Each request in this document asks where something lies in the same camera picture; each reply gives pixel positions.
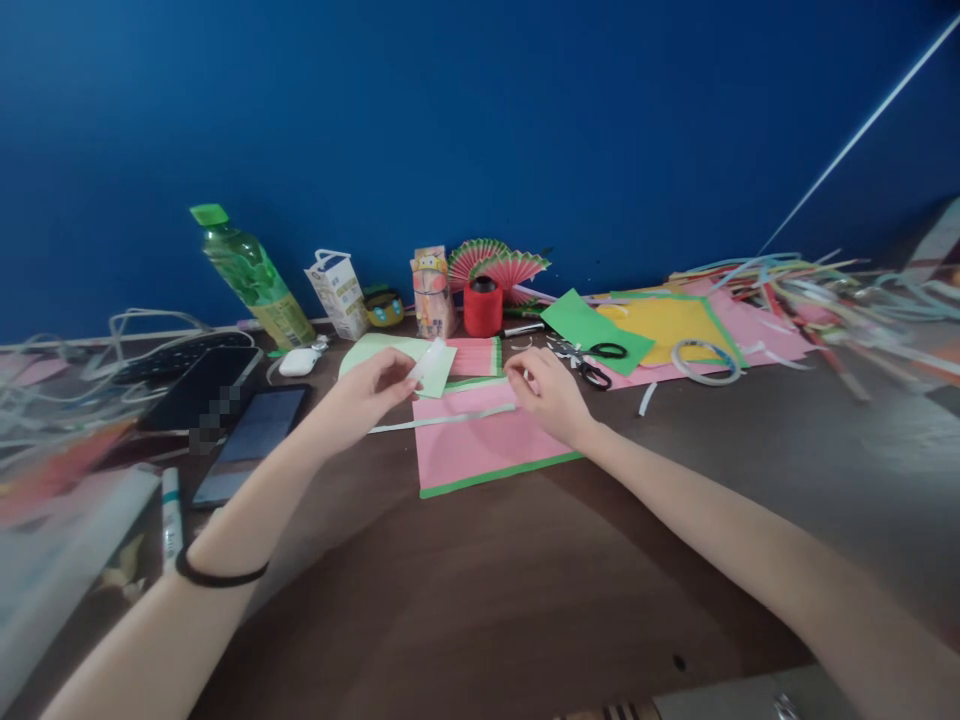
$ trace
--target pink paper fan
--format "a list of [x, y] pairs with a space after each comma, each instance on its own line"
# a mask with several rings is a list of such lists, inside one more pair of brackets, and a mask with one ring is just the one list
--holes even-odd
[[504, 243], [494, 238], [467, 240], [450, 253], [447, 261], [451, 292], [460, 292], [467, 286], [470, 272], [478, 263], [508, 250]]
[[523, 305], [530, 296], [516, 288], [541, 270], [550, 267], [550, 261], [539, 255], [522, 253], [519, 250], [501, 252], [495, 257], [477, 263], [470, 272], [469, 280], [486, 275], [503, 288], [503, 301], [509, 305]]

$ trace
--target wooden desk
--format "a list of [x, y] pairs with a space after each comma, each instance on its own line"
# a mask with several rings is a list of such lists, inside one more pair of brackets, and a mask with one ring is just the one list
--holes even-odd
[[[345, 350], [318, 363], [315, 402]], [[727, 389], [665, 383], [646, 418], [643, 388], [584, 392], [619, 432], [796, 522], [948, 622], [960, 599], [960, 423], [851, 361], [877, 393], [857, 406], [811, 362], [820, 371], [758, 368]], [[411, 418], [403, 407], [384, 423]], [[185, 497], [207, 463], [181, 463]], [[321, 471], [194, 718], [549, 718], [810, 660], [589, 461], [430, 500], [418, 490], [413, 431], [370, 436]], [[146, 515], [159, 532], [159, 507]], [[67, 660], [45, 659], [14, 710], [53, 692], [120, 609], [97, 612], [78, 610]], [[96, 630], [78, 629], [85, 619]]]

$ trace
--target black hair tie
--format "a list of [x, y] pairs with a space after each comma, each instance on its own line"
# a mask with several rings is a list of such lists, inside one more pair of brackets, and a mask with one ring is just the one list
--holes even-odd
[[259, 570], [254, 570], [252, 573], [247, 573], [246, 575], [233, 575], [231, 577], [207, 575], [206, 573], [202, 573], [197, 570], [195, 567], [193, 567], [193, 565], [190, 564], [190, 561], [187, 560], [187, 550], [189, 549], [190, 546], [186, 545], [180, 551], [180, 554], [177, 555], [177, 572], [194, 585], [199, 585], [200, 587], [228, 588], [247, 585], [248, 583], [255, 582], [256, 580], [262, 578], [267, 572], [267, 567], [270, 565], [270, 563], [267, 563]]

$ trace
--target black scissors handle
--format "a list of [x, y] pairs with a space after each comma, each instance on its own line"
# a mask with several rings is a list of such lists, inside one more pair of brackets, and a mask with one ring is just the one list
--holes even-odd
[[590, 365], [583, 360], [580, 361], [580, 376], [590, 383], [595, 390], [609, 390], [610, 386], [613, 385], [613, 380], [610, 379], [609, 375], [595, 365]]
[[597, 343], [583, 354], [593, 355], [594, 357], [625, 358], [627, 349], [616, 343]]

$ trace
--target white marker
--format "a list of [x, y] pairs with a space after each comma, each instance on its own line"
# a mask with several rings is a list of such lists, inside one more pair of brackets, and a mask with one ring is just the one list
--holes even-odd
[[180, 517], [180, 473], [167, 468], [160, 479], [163, 509], [163, 573], [171, 573], [183, 549], [183, 520]]

